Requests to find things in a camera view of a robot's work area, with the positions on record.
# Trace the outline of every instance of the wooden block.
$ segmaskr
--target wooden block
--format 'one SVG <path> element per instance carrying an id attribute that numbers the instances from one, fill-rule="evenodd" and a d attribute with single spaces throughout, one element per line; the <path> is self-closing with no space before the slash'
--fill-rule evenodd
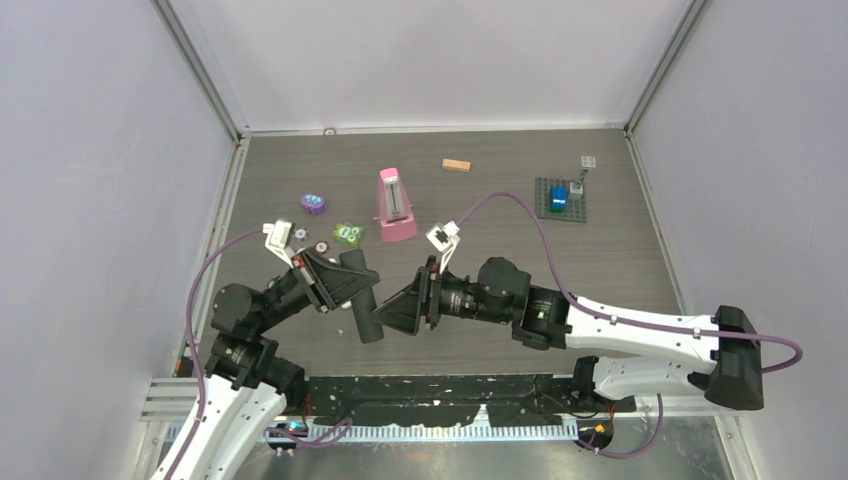
<path id="1" fill-rule="evenodd" d="M 445 170 L 456 170 L 457 172 L 468 172 L 471 170 L 471 162 L 446 158 L 442 160 L 442 168 Z"/>

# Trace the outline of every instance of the black base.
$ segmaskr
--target black base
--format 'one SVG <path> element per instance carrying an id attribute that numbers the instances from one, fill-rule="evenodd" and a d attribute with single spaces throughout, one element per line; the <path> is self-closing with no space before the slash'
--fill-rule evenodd
<path id="1" fill-rule="evenodd" d="M 713 322 L 723 332 L 757 333 L 741 309 L 722 305 Z M 689 374 L 689 382 L 704 391 L 704 398 L 734 410 L 761 410 L 763 366 L 760 342 L 721 338 L 713 352 L 716 367 L 712 373 Z"/>
<path id="2" fill-rule="evenodd" d="M 557 425 L 562 423 L 558 414 L 589 416 L 613 404 L 585 397 L 577 401 L 571 397 L 571 378 L 553 375 L 310 377 L 308 383 L 311 413 L 319 425 L 348 416 L 357 426 L 468 425 L 481 404 L 492 427 Z M 618 412 L 636 411 L 632 397 L 615 405 Z M 290 414 L 305 409 L 300 405 Z"/>

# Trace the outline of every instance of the lego baseplate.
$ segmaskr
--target lego baseplate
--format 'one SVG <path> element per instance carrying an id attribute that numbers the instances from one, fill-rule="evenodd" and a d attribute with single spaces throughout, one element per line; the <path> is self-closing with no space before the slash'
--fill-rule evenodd
<path id="1" fill-rule="evenodd" d="M 568 199 L 564 212 L 552 212 L 551 205 L 551 187 L 560 185 L 568 189 L 568 182 L 576 182 L 577 180 L 562 180 L 559 178 L 536 178 L 536 216 L 539 218 L 549 218 L 551 220 L 563 220 L 566 222 L 581 222 L 586 223 L 588 220 L 586 214 L 586 183 L 583 183 L 583 195 L 578 200 Z"/>

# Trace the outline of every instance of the white wall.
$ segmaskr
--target white wall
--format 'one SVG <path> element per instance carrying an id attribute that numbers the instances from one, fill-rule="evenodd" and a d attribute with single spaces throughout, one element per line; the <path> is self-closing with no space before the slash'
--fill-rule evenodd
<path id="1" fill-rule="evenodd" d="M 620 126 L 689 3 L 182 1 L 253 131 Z"/>
<path id="2" fill-rule="evenodd" d="M 119 478 L 231 151 L 148 1 L 0 6 L 0 471 Z"/>
<path id="3" fill-rule="evenodd" d="M 750 417 L 769 480 L 848 470 L 846 25 L 843 0 L 713 2 L 636 134 L 690 308 L 806 348 Z"/>

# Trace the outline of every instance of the green square block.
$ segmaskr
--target green square block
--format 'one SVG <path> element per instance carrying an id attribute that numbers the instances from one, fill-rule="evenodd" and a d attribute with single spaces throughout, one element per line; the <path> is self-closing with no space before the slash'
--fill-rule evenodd
<path id="1" fill-rule="evenodd" d="M 339 243 L 359 248 L 359 244 L 362 243 L 362 239 L 365 237 L 365 227 L 357 227 L 349 223 L 339 223 L 336 225 L 333 237 Z"/>

